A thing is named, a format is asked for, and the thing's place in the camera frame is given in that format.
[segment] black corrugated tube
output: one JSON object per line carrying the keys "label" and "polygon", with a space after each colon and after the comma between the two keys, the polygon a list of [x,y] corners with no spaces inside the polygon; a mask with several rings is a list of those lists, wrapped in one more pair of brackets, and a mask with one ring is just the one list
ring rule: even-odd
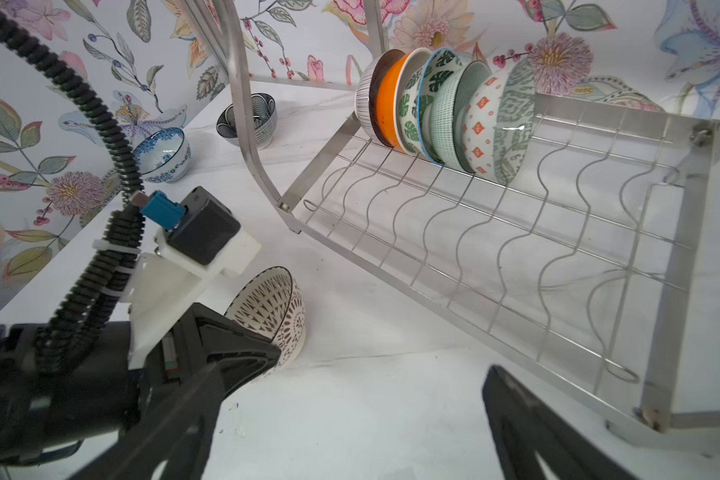
{"label": "black corrugated tube", "polygon": [[[144,235],[144,217],[129,199],[142,189],[142,182],[133,151],[117,120],[75,70],[2,12],[0,43],[59,86],[96,127],[120,176],[126,202],[122,211],[115,211],[110,216],[104,239],[111,244],[138,248]],[[86,357],[118,300],[117,295],[101,293],[102,288],[121,292],[135,264],[135,254],[112,250],[96,252],[38,337],[35,365],[40,373],[66,373]]]}

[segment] metal frame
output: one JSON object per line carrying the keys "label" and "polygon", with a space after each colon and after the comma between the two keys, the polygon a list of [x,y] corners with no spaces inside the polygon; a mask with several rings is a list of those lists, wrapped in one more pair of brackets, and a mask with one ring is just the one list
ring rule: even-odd
{"label": "metal frame", "polygon": [[[584,254],[595,257],[598,260],[611,264],[616,269],[624,272],[623,276],[618,279],[606,280],[595,288],[596,290],[611,280],[624,280],[623,293],[620,298],[609,344],[606,345],[605,341],[595,331],[595,334],[603,347],[601,349],[602,353],[598,353],[591,348],[587,348],[576,343],[576,341],[570,338],[566,338],[564,335],[559,334],[551,327],[551,315],[544,302],[544,295],[541,293],[541,289],[539,289],[540,301],[547,311],[547,320],[538,321],[537,319],[526,318],[526,320],[531,321],[539,328],[544,329],[542,348],[539,349],[538,354],[534,358],[533,356],[529,356],[527,353],[519,351],[515,346],[506,341],[500,340],[490,333],[490,328],[494,324],[499,310],[502,308],[508,308],[506,305],[503,305],[504,297],[506,296],[506,285],[504,284],[503,277],[501,278],[501,283],[504,285],[504,295],[502,295],[499,300],[489,299],[497,305],[497,308],[496,313],[493,314],[493,319],[490,322],[488,331],[477,327],[472,322],[453,312],[449,308],[455,292],[451,294],[451,299],[448,304],[444,306],[414,288],[416,279],[425,267],[427,267],[428,270],[435,271],[450,278],[452,281],[455,281],[457,289],[472,288],[470,285],[462,283],[461,277],[455,278],[450,276],[428,263],[428,250],[426,250],[426,229],[432,221],[432,218],[424,227],[423,241],[426,253],[423,258],[417,258],[403,252],[420,263],[418,273],[413,281],[406,282],[384,270],[382,268],[384,261],[382,261],[381,264],[373,264],[355,253],[355,248],[364,236],[373,237],[376,241],[381,241],[387,244],[390,252],[394,250],[401,251],[396,247],[394,241],[391,243],[385,242],[383,239],[374,237],[368,232],[370,219],[368,218],[367,211],[366,225],[364,228],[360,225],[355,225],[346,221],[346,219],[343,218],[344,213],[336,215],[334,212],[331,212],[322,206],[323,201],[325,198],[330,196],[331,191],[324,194],[318,204],[313,201],[305,200],[310,189],[316,185],[317,180],[324,175],[327,168],[329,168],[334,161],[337,161],[337,159],[338,161],[348,162],[347,167],[340,168],[342,173],[339,177],[343,176],[349,168],[365,168],[368,170],[368,176],[362,178],[361,180],[364,180],[365,178],[372,178],[376,175],[388,176],[388,174],[382,170],[381,165],[375,169],[369,169],[367,165],[360,162],[363,152],[368,148],[368,146],[373,144],[370,140],[363,140],[365,141],[365,145],[360,149],[360,152],[354,158],[346,158],[341,155],[340,152],[347,146],[348,142],[353,139],[358,139],[355,134],[358,132],[359,122],[354,114],[346,120],[346,122],[327,142],[326,146],[320,150],[315,159],[308,165],[307,168],[304,169],[288,190],[283,195],[280,195],[262,166],[258,152],[256,151],[256,143],[253,139],[253,123],[252,115],[250,114],[250,112],[252,112],[250,102],[250,78],[247,69],[246,52],[242,43],[240,20],[237,17],[233,1],[213,0],[213,4],[219,15],[221,27],[220,33],[218,29],[208,26],[212,25],[212,18],[210,17],[210,14],[208,14],[207,9],[204,7],[203,0],[186,0],[186,3],[187,9],[192,12],[192,15],[190,16],[190,23],[198,22],[198,25],[193,24],[192,27],[195,28],[196,32],[198,32],[199,37],[203,38],[204,43],[210,45],[210,49],[213,53],[219,56],[220,60],[223,60],[226,63],[226,69],[229,72],[232,98],[235,100],[233,102],[235,105],[235,115],[238,118],[245,119],[244,122],[240,122],[239,132],[240,150],[243,158],[245,159],[246,165],[248,166],[251,175],[259,184],[259,187],[262,188],[265,196],[267,196],[267,199],[276,207],[281,218],[283,218],[283,221],[290,230],[297,233],[307,233],[321,244],[326,245],[328,248],[344,256],[364,270],[370,272],[381,280],[384,280],[384,282],[410,296],[413,300],[423,304],[476,339],[506,355],[507,358],[518,363],[526,370],[533,372],[538,377],[546,380],[549,384],[556,386],[568,396],[585,404],[587,407],[603,416],[608,421],[608,425],[612,431],[620,436],[623,436],[630,442],[637,445],[658,448],[677,448],[695,450],[698,452],[704,451],[708,453],[720,453],[720,428],[716,428],[715,430],[707,429],[703,431],[688,429],[720,426],[720,412],[689,412],[672,414],[672,396],[676,387],[677,367],[682,347],[688,293],[690,292],[691,277],[696,260],[696,250],[700,239],[704,205],[707,194],[707,182],[709,179],[710,167],[713,161],[720,159],[720,122],[712,120],[698,120],[661,112],[633,110],[611,104],[580,101],[572,98],[559,98],[548,95],[539,96],[537,101],[538,119],[566,125],[574,132],[576,129],[587,129],[611,134],[614,136],[614,140],[616,137],[633,138],[635,140],[648,139],[658,142],[660,146],[672,142],[674,142],[674,144],[682,144],[685,142],[685,139],[688,139],[688,145],[691,146],[690,153],[677,166],[673,166],[661,163],[660,156],[658,154],[653,160],[644,160],[640,158],[632,158],[626,155],[615,154],[612,151],[613,144],[611,145],[611,148],[607,150],[597,150],[588,148],[585,145],[573,144],[571,142],[571,138],[574,136],[573,134],[571,134],[571,138],[569,138],[568,141],[541,138],[538,136],[534,137],[535,141],[546,142],[557,146],[558,148],[555,152],[562,150],[581,150],[597,155],[603,155],[602,158],[598,158],[595,162],[588,164],[584,168],[588,168],[592,164],[597,164],[608,159],[634,162],[636,164],[644,165],[646,169],[642,173],[635,175],[624,182],[624,185],[622,185],[620,190],[622,207],[624,208],[626,214],[632,219],[633,224],[598,216],[592,212],[589,207],[587,209],[581,209],[576,206],[561,204],[560,202],[556,202],[555,200],[549,198],[548,191],[547,195],[539,196],[538,194],[532,192],[523,192],[512,187],[494,184],[495,187],[504,188],[505,193],[511,191],[515,194],[533,198],[540,202],[540,210],[536,221],[534,221],[531,225],[522,225],[513,221],[511,218],[505,218],[497,214],[498,205],[493,209],[481,210],[476,209],[474,206],[471,206],[469,203],[463,201],[464,194],[466,194],[472,183],[486,182],[487,180],[460,172],[463,175],[469,176],[470,179],[468,180],[468,186],[464,189],[461,197],[456,200],[438,194],[438,192],[432,189],[431,184],[429,187],[419,187],[414,185],[412,182],[405,179],[405,174],[401,177],[394,177],[394,179],[398,181],[398,185],[406,184],[407,186],[419,187],[419,189],[423,191],[421,197],[441,197],[442,199],[452,203],[452,206],[438,212],[435,216],[445,211],[454,210],[457,207],[468,208],[486,216],[486,220],[480,224],[496,220],[497,222],[510,224],[524,230],[525,233],[508,240],[507,243],[512,242],[517,238],[533,235],[540,236],[546,240],[572,249],[571,254],[554,258],[545,265],[541,276],[544,274],[544,270],[547,269],[549,264],[574,254]],[[384,36],[383,28],[379,22],[380,11],[378,9],[378,0],[366,0],[365,6],[372,51],[374,56],[379,56],[386,49],[386,37]],[[374,145],[374,148],[384,148],[378,144]],[[418,160],[422,159],[412,159],[412,165]],[[635,178],[651,174],[655,170],[665,171],[665,179],[669,182],[669,184],[683,187],[680,219],[676,233],[672,237],[658,235],[643,229],[644,213],[646,210],[645,207],[648,205],[653,188],[649,188],[646,192],[646,196],[643,201],[642,214],[639,218],[633,216],[624,205],[623,194],[627,184]],[[588,206],[589,203],[582,195],[581,189],[578,186],[578,178],[579,177],[576,177],[576,187],[579,191],[579,195],[582,199],[584,199],[584,202]],[[335,187],[337,183],[338,180],[336,180],[333,184],[333,187]],[[302,202],[308,207],[308,210],[314,210],[306,221],[296,218],[293,214],[294,209]],[[545,234],[537,228],[539,216],[541,216],[541,211],[545,205],[560,206],[569,211],[575,212],[576,214],[584,216],[584,226],[575,243],[561,241],[558,238]],[[316,228],[309,224],[310,219],[318,211],[335,217],[334,227],[327,234],[317,231]],[[595,251],[589,251],[582,247],[582,237],[584,235],[584,230],[586,229],[586,223],[591,219],[597,219],[634,232],[634,242],[631,247],[629,259],[626,263],[598,254]],[[355,243],[354,247],[351,249],[337,244],[330,238],[336,229],[336,226],[339,224],[345,224],[361,233],[360,239],[358,239],[357,243]],[[638,243],[643,237],[651,237],[670,245],[670,262],[667,271],[663,274],[663,276],[641,271],[636,268],[635,258]],[[500,257],[501,252],[499,252],[499,256],[497,258],[499,265]],[[650,358],[647,364],[643,383],[643,398],[640,408],[637,409],[637,414],[623,412],[605,403],[602,398],[598,397],[600,381],[605,372],[610,372],[614,375],[617,375],[616,372],[620,372],[623,375],[625,374],[625,378],[623,378],[625,381],[630,381],[637,376],[636,373],[620,366],[610,358],[614,350],[614,342],[616,338],[615,332],[618,331],[621,317],[624,314],[624,302],[626,292],[629,288],[630,278],[634,275],[651,278],[654,281],[660,282],[662,285],[660,309],[654,327],[653,339],[650,348]],[[541,276],[538,280],[539,288],[541,288]],[[588,308],[590,300],[587,301],[587,312],[589,312]],[[550,338],[550,334],[555,338],[562,338],[571,344],[575,344],[585,351],[587,355],[600,359],[601,366],[597,373],[597,380],[595,381],[594,389],[592,391],[585,390],[573,384],[569,379],[563,378],[559,373],[548,369],[540,363],[541,355],[544,351],[544,345],[547,343],[547,338]]]}

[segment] dish rack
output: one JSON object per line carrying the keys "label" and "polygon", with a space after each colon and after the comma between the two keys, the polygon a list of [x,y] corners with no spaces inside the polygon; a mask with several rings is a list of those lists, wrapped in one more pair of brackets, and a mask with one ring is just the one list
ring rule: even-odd
{"label": "dish rack", "polygon": [[[256,151],[232,0],[182,7],[226,65],[240,149],[305,233],[503,353],[640,446],[720,453],[720,412],[672,413],[720,121],[540,94],[509,185],[368,139],[353,113],[284,194]],[[378,0],[365,0],[377,57]]]}

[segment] blue connector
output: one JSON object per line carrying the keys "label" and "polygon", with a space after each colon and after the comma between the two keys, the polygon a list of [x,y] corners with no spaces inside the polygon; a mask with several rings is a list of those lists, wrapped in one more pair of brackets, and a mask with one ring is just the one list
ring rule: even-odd
{"label": "blue connector", "polygon": [[147,197],[141,192],[134,195],[132,202],[139,207],[141,214],[166,230],[178,225],[186,213],[182,204],[172,202],[160,190]]}

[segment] white plastic bracket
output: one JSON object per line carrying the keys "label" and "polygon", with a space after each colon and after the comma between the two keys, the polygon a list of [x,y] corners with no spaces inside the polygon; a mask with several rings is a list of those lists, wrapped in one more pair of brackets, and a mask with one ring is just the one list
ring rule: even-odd
{"label": "white plastic bracket", "polygon": [[201,265],[166,243],[164,230],[155,235],[154,254],[142,253],[120,302],[130,306],[128,368],[144,366],[147,354],[219,274],[242,274],[261,245],[240,229],[208,265]]}

